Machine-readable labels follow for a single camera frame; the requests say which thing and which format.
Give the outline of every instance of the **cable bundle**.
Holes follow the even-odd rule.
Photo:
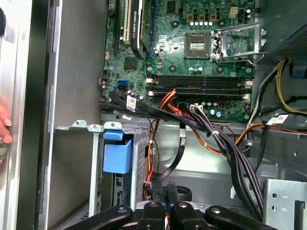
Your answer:
[[[127,95],[122,92],[110,92],[109,100],[108,101],[100,100],[100,106],[103,110],[106,110],[106,109],[117,110],[119,112],[126,113],[126,114],[133,115],[133,116],[155,119],[154,122],[152,123],[150,122],[152,135],[151,135],[151,141],[150,141],[149,150],[148,150],[147,181],[150,181],[152,179],[152,175],[154,172],[154,166],[153,166],[154,159],[152,157],[151,149],[152,149],[153,144],[154,143],[156,144],[155,135],[158,129],[159,120],[163,119],[163,120],[168,120],[168,121],[179,122],[181,130],[184,130],[185,126],[189,126],[195,133],[195,136],[198,139],[198,141],[205,148],[214,152],[215,154],[223,154],[224,156],[226,156],[228,164],[231,167],[232,182],[233,182],[233,185],[234,185],[234,188],[236,190],[238,197],[242,201],[243,205],[252,214],[252,216],[254,216],[256,219],[261,221],[262,216],[263,216],[263,195],[261,192],[259,182],[255,175],[255,172],[257,171],[257,169],[259,168],[262,162],[263,155],[265,152],[265,146],[267,142],[267,136],[268,136],[268,132],[270,128],[278,129],[278,130],[282,130],[286,132],[300,133],[300,134],[307,133],[307,132],[289,130],[289,129],[282,128],[279,126],[266,126],[264,124],[252,124],[252,121],[260,113],[262,98],[263,98],[266,87],[272,81],[272,79],[274,79],[275,75],[277,75],[278,77],[282,74],[284,66],[285,66],[285,62],[280,62],[279,65],[275,68],[275,70],[261,84],[260,90],[258,92],[257,99],[256,99],[255,109],[248,123],[248,126],[246,130],[244,130],[244,132],[238,138],[235,138],[235,141],[233,141],[223,131],[218,129],[219,127],[230,129],[229,127],[211,123],[206,117],[206,115],[203,113],[203,111],[199,110],[198,108],[192,111],[190,110],[183,111],[179,108],[176,108],[174,105],[172,105],[172,101],[177,96],[175,89],[169,92],[162,99],[162,101],[159,103],[158,108],[148,105],[145,100],[140,100],[138,98],[138,95],[133,95],[133,97],[136,99],[136,104],[135,104],[134,111],[130,111],[126,107]],[[306,116],[302,112],[299,112],[299,115]],[[259,128],[263,128],[263,132],[262,132],[262,136],[260,139],[260,148],[259,148],[259,154],[258,154],[258,159],[257,159],[257,165],[256,165],[256,168],[253,169],[252,166],[250,165],[250,162],[246,158],[246,156],[242,153],[242,151],[239,150],[238,146],[240,145],[244,137],[250,138],[249,133],[252,130],[259,129]],[[208,137],[212,136],[218,145],[218,149],[214,149],[208,146],[207,143],[204,140],[202,140],[201,136],[198,133],[199,131],[206,133]],[[184,152],[185,141],[186,141],[185,136],[180,136],[181,144],[178,148],[178,152],[175,157],[175,160],[172,163],[172,165],[163,174],[161,174],[161,176],[158,178],[158,181],[160,182],[163,181],[179,164],[182,158],[183,152]],[[249,189],[245,182],[246,178],[249,180],[251,184],[251,187],[255,194],[258,205],[255,205],[251,198]]]

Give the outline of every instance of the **cpu socket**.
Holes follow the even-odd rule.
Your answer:
[[[186,59],[210,59],[211,36],[187,34],[184,55]]]

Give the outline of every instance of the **sticker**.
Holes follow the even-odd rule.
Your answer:
[[[127,96],[127,104],[126,104],[127,109],[134,111],[135,112],[135,107],[136,107],[136,99],[130,96]]]
[[[275,124],[282,124],[286,119],[287,119],[288,115],[279,115],[276,118],[276,121],[274,122]]]
[[[126,119],[126,120],[128,120],[128,121],[131,121],[132,116],[127,115],[127,114],[124,114],[122,118],[123,118],[123,119]]]
[[[181,138],[185,138],[186,137],[186,130],[184,128],[181,128],[179,130],[179,135]]]
[[[275,120],[276,120],[276,119],[277,119],[276,117],[271,118],[271,119],[268,121],[268,123],[267,123],[266,125],[267,125],[267,126],[273,125],[273,124],[275,123]]]

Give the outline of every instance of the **fingernail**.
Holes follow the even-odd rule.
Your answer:
[[[6,126],[11,126],[12,125],[12,122],[11,122],[10,119],[5,119],[4,123],[5,123]]]
[[[3,142],[4,142],[4,143],[10,144],[12,141],[13,141],[13,138],[11,137],[11,135],[6,135],[6,136],[3,138]]]

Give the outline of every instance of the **green circuit board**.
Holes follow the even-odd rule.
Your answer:
[[[125,26],[125,0],[109,0],[109,17],[106,34],[105,73],[109,75],[107,86],[103,89],[103,97],[108,98],[111,90],[132,90],[146,98],[149,104],[157,105],[161,98],[149,94],[148,75],[212,76],[221,81],[222,77],[236,79],[252,79],[253,68],[247,63],[230,63],[219,65],[211,60],[211,31],[234,27],[255,20],[255,0],[151,0],[144,1],[144,18],[142,19],[142,36],[147,50],[146,60],[138,59],[130,44],[122,41]],[[120,21],[116,22],[113,13],[120,7]],[[242,21],[239,13],[231,14],[231,10],[250,10],[248,21]],[[114,52],[116,23],[120,25],[120,43],[118,52]],[[253,50],[252,29],[229,32],[227,37],[227,55]],[[119,86],[118,81],[127,81]],[[211,120],[248,121],[247,100],[220,99],[216,97],[202,98],[194,96],[185,98],[189,104],[203,105],[203,111]]]

